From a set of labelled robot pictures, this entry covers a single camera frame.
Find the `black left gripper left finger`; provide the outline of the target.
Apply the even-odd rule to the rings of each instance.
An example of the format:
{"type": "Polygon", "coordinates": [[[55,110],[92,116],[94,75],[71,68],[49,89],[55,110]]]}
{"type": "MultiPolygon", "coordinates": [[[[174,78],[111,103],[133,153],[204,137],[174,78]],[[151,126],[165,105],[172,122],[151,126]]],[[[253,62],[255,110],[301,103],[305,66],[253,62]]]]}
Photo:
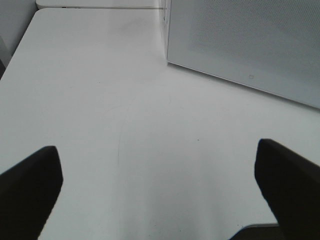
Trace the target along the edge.
{"type": "Polygon", "coordinates": [[[45,146],[0,175],[0,238],[36,240],[63,185],[58,150],[45,146]]]}

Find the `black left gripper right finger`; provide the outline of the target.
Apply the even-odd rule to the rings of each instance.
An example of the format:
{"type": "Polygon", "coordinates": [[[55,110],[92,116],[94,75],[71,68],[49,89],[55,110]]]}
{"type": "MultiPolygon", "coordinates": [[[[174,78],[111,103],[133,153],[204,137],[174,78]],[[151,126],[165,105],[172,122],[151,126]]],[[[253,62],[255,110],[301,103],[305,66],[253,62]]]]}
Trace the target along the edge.
{"type": "Polygon", "coordinates": [[[320,238],[320,167],[272,139],[260,139],[254,177],[287,240],[320,238]]]}

